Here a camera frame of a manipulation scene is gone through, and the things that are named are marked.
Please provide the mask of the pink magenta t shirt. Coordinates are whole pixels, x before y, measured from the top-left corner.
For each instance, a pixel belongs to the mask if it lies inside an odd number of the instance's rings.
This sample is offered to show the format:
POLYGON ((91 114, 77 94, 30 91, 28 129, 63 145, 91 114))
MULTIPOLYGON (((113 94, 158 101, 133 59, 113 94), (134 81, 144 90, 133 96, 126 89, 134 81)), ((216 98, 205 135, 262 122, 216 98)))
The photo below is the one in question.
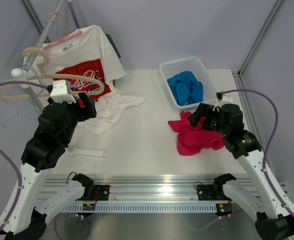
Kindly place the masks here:
POLYGON ((223 138, 214 131, 207 131, 202 128, 204 117, 202 117, 197 127, 191 127, 188 117, 190 111, 180 112, 180 120, 170 120, 168 125, 177 134, 177 151, 182 156, 193 156, 201 152, 202 149, 222 149, 225 144, 223 138))

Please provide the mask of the wooden clothes hanger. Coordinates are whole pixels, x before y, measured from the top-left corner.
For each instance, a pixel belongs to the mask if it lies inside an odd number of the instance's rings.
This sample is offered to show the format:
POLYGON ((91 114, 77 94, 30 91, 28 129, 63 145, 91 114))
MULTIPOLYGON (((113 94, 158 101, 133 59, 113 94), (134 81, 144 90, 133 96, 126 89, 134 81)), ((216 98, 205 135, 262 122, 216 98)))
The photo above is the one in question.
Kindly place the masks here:
MULTIPOLYGON (((22 52, 23 56, 26 57, 27 52, 30 52, 31 50, 24 50, 22 52)), ((27 85, 29 86, 35 86, 35 87, 39 87, 42 89, 46 89, 47 90, 47 85, 42 85, 40 83, 35 83, 33 82, 33 80, 47 80, 47 79, 52 79, 53 81, 58 81, 58 80, 66 80, 66 81, 71 81, 71 80, 81 80, 81 81, 85 81, 85 82, 90 82, 93 85, 98 85, 98 88, 95 89, 93 92, 85 92, 85 91, 72 91, 72 86, 70 85, 70 91, 71 94, 76 97, 78 96, 79 93, 86 93, 87 95, 99 95, 104 91, 104 84, 94 78, 90 78, 90 77, 86 77, 86 76, 81 76, 81 75, 74 75, 74 74, 47 74, 44 70, 44 67, 47 66, 49 64, 49 56, 45 53, 45 51, 40 49, 40 54, 43 57, 43 61, 39 62, 37 64, 37 68, 39 70, 39 74, 34 74, 32 76, 28 76, 27 75, 27 85)), ((8 80, 5 82, 1 82, 0 83, 0 87, 3 87, 5 85, 12 85, 12 84, 21 84, 22 80, 18 80, 18 76, 21 75, 22 73, 18 73, 18 68, 15 68, 13 70, 14 76, 12 80, 8 80)), ((44 93, 44 94, 39 94, 39 97, 49 97, 49 92, 48 93, 44 93)))

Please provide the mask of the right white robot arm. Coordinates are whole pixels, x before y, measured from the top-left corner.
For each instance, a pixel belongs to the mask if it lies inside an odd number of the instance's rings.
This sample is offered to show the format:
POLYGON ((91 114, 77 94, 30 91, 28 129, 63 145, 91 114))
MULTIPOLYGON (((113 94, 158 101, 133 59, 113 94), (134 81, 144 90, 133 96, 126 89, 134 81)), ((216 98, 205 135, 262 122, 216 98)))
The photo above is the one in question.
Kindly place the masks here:
POLYGON ((214 195, 234 200, 253 220, 261 239, 283 240, 294 236, 294 203, 268 173, 270 168, 263 164, 262 147, 255 135, 245 130, 239 106, 228 103, 215 107, 201 103, 188 120, 192 127, 202 121, 204 130, 222 136, 225 148, 246 171, 258 193, 254 196, 228 173, 214 179, 214 195))

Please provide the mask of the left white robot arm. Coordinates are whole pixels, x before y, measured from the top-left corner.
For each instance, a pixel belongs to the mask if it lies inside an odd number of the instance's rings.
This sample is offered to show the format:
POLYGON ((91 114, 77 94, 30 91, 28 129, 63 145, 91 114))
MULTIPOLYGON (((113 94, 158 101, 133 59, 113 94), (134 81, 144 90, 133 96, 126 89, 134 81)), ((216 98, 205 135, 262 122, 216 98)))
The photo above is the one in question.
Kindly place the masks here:
POLYGON ((79 122, 96 117, 94 101, 79 93, 81 107, 74 99, 57 103, 49 98, 48 106, 38 117, 34 136, 26 143, 16 184, 16 192, 0 216, 0 235, 7 240, 38 240, 49 222, 72 201, 94 196, 94 181, 77 174, 71 183, 42 205, 35 206, 42 185, 71 142, 79 122))

